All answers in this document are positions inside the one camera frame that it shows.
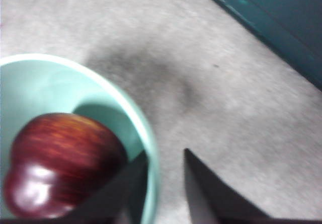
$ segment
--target dark stain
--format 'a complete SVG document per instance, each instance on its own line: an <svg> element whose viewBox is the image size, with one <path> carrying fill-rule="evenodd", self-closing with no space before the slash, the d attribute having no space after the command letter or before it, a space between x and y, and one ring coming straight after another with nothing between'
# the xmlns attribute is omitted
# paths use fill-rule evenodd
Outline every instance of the dark stain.
<svg viewBox="0 0 322 224"><path fill-rule="evenodd" d="M101 45L93 49L86 65L124 89L152 122L160 98L166 94L173 94L179 115L196 106L200 96L189 78L175 70L170 54L155 57L145 47Z"/></svg>

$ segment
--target floor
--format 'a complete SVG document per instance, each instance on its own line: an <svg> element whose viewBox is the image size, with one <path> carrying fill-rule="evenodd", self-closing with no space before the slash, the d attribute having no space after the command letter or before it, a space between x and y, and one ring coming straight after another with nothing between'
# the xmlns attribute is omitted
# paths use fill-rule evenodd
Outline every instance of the floor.
<svg viewBox="0 0 322 224"><path fill-rule="evenodd" d="M189 223L183 149L273 217L322 218L322 94L211 0L2 0L1 57L125 89L156 134L157 224Z"/></svg>

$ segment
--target black object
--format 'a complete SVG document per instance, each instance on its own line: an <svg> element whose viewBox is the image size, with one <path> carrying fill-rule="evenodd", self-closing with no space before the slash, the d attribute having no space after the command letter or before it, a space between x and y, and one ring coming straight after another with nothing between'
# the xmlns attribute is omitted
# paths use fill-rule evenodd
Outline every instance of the black object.
<svg viewBox="0 0 322 224"><path fill-rule="evenodd" d="M185 188L193 224L322 224L270 218L226 185L189 149L184 151Z"/></svg>
<svg viewBox="0 0 322 224"><path fill-rule="evenodd" d="M322 90L322 0L215 0Z"/></svg>
<svg viewBox="0 0 322 224"><path fill-rule="evenodd" d="M3 224L112 224L128 208L135 221L141 219L147 181L147 156L140 153L108 184L95 192L66 216L55 219L1 219ZM133 208L129 202L137 201Z"/></svg>

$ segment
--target bowl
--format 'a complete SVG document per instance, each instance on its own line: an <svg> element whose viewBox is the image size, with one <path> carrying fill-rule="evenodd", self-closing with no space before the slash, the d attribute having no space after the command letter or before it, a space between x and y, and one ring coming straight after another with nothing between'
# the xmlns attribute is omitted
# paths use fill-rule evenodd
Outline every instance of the bowl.
<svg viewBox="0 0 322 224"><path fill-rule="evenodd" d="M76 113L110 128L129 159L145 150L149 159L142 224L153 222L159 167L152 128L135 102L118 86L73 61L45 54L0 59L1 183L9 169L11 143L32 118L50 112ZM1 192L1 218L14 218Z"/></svg>

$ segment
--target apple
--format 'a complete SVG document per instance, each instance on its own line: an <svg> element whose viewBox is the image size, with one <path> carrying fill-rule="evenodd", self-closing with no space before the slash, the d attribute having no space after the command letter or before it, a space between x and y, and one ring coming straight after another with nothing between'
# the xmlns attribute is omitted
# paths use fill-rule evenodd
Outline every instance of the apple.
<svg viewBox="0 0 322 224"><path fill-rule="evenodd" d="M10 157L4 197L10 211L24 218L67 214L127 163L110 129L69 113L32 119L15 138Z"/></svg>

